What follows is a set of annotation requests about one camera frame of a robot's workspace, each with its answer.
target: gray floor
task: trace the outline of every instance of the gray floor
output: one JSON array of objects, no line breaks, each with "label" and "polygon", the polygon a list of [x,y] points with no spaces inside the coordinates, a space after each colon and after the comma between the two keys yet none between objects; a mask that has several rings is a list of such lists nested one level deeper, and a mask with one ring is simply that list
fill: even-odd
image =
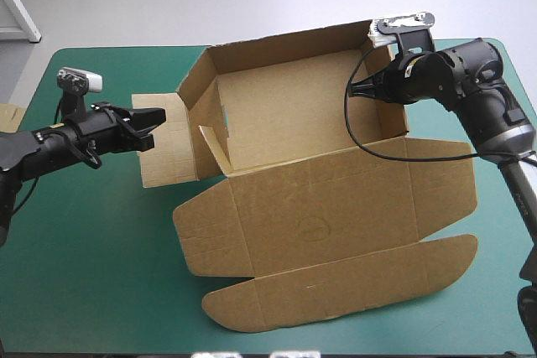
[{"label": "gray floor", "polygon": [[23,0],[39,44],[0,43],[0,101],[27,106],[58,49],[219,44],[414,10],[436,38],[503,41],[537,102],[537,0]]}]

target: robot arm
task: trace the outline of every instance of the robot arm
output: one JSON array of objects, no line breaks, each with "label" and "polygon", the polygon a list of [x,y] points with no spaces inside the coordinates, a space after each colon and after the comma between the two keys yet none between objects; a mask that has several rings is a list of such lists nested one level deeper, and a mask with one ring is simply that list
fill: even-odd
[{"label": "robot arm", "polygon": [[[396,43],[399,52],[386,68],[351,83],[347,96],[400,104],[432,98],[455,112],[477,151],[475,156],[498,166],[536,244],[535,129],[502,78],[498,50],[475,39],[435,51],[429,31],[434,21],[430,13],[373,21],[369,34],[373,46]],[[519,312],[537,350],[537,246],[520,277],[532,283],[519,294]]]},{"label": "robot arm", "polygon": [[154,147],[151,131],[166,120],[161,108],[127,109],[98,102],[87,111],[84,95],[102,88],[102,78],[95,73],[62,68],[57,81],[63,90],[61,123],[0,132],[0,246],[18,209],[15,199],[24,181],[80,162],[98,169],[99,156],[106,153],[149,150]]}]

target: black cable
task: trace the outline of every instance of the black cable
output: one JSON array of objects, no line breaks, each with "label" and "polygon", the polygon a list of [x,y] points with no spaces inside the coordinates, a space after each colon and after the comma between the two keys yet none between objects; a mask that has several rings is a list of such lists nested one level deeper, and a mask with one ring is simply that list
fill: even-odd
[{"label": "black cable", "polygon": [[395,157],[393,155],[387,155],[378,153],[371,148],[368,148],[364,146],[360,141],[357,139],[356,135],[352,131],[351,123],[349,121],[349,113],[348,113],[348,102],[349,102],[349,92],[352,90],[352,79],[360,69],[360,66],[365,61],[365,59],[375,50],[376,48],[371,48],[368,51],[366,51],[362,57],[358,60],[358,63],[354,70],[351,73],[351,76],[349,77],[349,80],[347,82],[347,87],[345,89],[345,96],[344,96],[344,102],[343,102],[343,111],[345,115],[345,126],[347,127],[347,131],[349,133],[349,136],[351,137],[352,141],[362,150],[366,153],[369,153],[377,158],[387,159],[388,161],[401,161],[405,163],[439,163],[439,162],[445,162],[445,161],[459,161],[463,159],[469,159],[469,158],[475,158],[475,157],[505,157],[505,158],[511,158],[517,161],[524,161],[526,163],[529,163],[530,165],[533,165],[537,167],[537,161],[524,157],[521,158],[517,154],[512,153],[502,153],[502,152],[494,152],[494,153],[469,153],[469,154],[461,154],[461,155],[453,155],[448,157],[431,157],[431,158],[408,158],[408,157]]},{"label": "black cable", "polygon": [[62,137],[70,153],[73,154],[78,160],[82,161],[82,163],[89,165],[93,169],[99,169],[101,167],[102,165],[101,160],[98,158],[96,153],[92,153],[90,157],[87,154],[84,154],[81,150],[76,148],[75,144],[73,144],[69,136],[67,136],[65,133],[59,130],[52,129],[52,130],[47,130],[46,132],[43,132],[44,136],[47,136],[47,135],[49,136],[51,134]]},{"label": "black cable", "polygon": [[13,209],[13,213],[11,213],[11,215],[15,215],[17,213],[17,211],[19,211],[20,209],[23,208],[24,206],[24,203],[26,203],[28,201],[28,199],[30,198],[30,196],[32,195],[32,193],[34,192],[35,190],[35,187],[37,186],[37,183],[39,182],[39,176],[37,178],[34,179],[34,182],[32,183],[32,186],[30,187],[30,190],[28,191],[28,193],[24,196],[24,199],[21,200],[21,202],[18,204],[17,207],[15,207]]},{"label": "black cable", "polygon": [[58,123],[58,116],[60,115],[60,108],[61,108],[61,100],[63,98],[60,98],[58,101],[58,105],[56,106],[56,113],[54,114],[54,124]]}]

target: cardboard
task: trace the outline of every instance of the cardboard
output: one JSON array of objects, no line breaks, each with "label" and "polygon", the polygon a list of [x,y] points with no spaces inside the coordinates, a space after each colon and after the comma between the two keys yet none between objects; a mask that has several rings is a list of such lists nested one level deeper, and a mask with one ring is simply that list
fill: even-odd
[{"label": "cardboard", "polygon": [[[368,27],[209,47],[177,94],[133,96],[135,106],[169,116],[155,149],[140,155],[144,186],[226,176],[173,218],[192,273],[252,278],[203,299],[229,329],[265,331],[416,298],[472,262],[473,236],[423,241],[475,209],[472,162],[387,161],[348,137],[343,93],[372,46]],[[390,60],[375,50],[355,80]],[[401,105],[353,98],[349,113],[359,138],[382,153],[470,152],[466,143],[406,137]]]},{"label": "cardboard", "polygon": [[255,278],[203,298],[218,324],[245,332],[334,319],[440,291],[468,268],[472,235],[414,243]]},{"label": "cardboard", "polygon": [[0,104],[0,132],[16,132],[26,108],[13,104]]}]

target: green tabletop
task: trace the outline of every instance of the green tabletop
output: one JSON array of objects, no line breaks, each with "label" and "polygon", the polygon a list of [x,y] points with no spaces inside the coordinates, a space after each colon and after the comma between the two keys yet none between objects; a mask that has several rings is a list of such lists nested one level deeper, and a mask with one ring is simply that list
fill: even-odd
[{"label": "green tabletop", "polygon": [[[437,47],[460,42],[437,41]],[[504,47],[493,42],[503,52],[506,81],[535,124]],[[103,93],[89,95],[88,105],[106,100],[130,106],[132,93],[174,91],[202,50],[63,49],[50,61],[22,129],[52,122],[61,66],[104,77]],[[412,136],[467,140],[455,115],[434,101],[418,102],[408,114]],[[0,337],[7,351],[530,353],[516,296],[531,241],[495,166],[476,160],[475,168],[477,210],[435,234],[472,233],[479,239],[475,262],[454,285],[344,318],[241,334],[201,310],[205,293],[237,280],[192,276],[171,220],[177,205],[222,178],[143,189],[135,153],[104,156],[97,171],[83,164],[69,167],[39,181],[0,249]]]}]

